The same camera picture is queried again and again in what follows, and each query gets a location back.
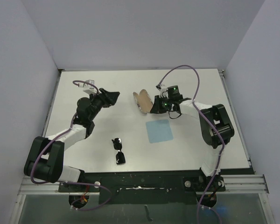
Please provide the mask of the map print glasses case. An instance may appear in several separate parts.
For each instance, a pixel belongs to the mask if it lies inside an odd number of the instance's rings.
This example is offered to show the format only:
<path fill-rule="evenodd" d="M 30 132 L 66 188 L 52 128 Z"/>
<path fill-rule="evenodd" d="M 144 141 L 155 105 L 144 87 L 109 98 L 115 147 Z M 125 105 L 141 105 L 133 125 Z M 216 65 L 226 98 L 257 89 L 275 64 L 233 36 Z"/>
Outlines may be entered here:
<path fill-rule="evenodd" d="M 150 113 L 153 102 L 145 89 L 142 89 L 139 93 L 133 92 L 133 97 L 136 105 L 143 114 Z"/>

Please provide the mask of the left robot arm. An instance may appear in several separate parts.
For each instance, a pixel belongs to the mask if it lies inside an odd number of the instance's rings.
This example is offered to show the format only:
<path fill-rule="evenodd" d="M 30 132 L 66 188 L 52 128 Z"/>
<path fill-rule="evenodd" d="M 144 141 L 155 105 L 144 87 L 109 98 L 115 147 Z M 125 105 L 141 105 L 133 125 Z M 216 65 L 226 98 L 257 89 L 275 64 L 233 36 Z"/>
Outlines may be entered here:
<path fill-rule="evenodd" d="M 63 164 L 64 152 L 75 143 L 87 139 L 93 129 L 93 120 L 102 108 L 116 104 L 120 92 L 99 89 L 100 93 L 77 101 L 76 113 L 70 127 L 49 137 L 35 137 L 29 151 L 24 175 L 36 184 L 69 182 L 76 192 L 85 188 L 86 180 L 82 170 Z"/>

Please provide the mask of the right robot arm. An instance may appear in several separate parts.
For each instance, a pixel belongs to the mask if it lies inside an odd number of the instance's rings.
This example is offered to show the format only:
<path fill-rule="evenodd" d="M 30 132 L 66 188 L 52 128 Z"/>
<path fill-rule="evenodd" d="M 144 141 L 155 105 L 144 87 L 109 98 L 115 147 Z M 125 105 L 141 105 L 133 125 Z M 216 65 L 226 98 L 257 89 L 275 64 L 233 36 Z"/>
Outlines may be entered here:
<path fill-rule="evenodd" d="M 159 95 L 154 97 L 152 114 L 176 112 L 189 115 L 200 122 L 201 134 L 204 142 L 210 146 L 201 170 L 204 176 L 198 179 L 199 187 L 208 191 L 215 186 L 213 175 L 220 172 L 222 150 L 234 136 L 234 128 L 223 104 L 206 105 L 195 102 L 191 98 L 184 98 L 177 85 L 165 87 L 157 85 Z"/>

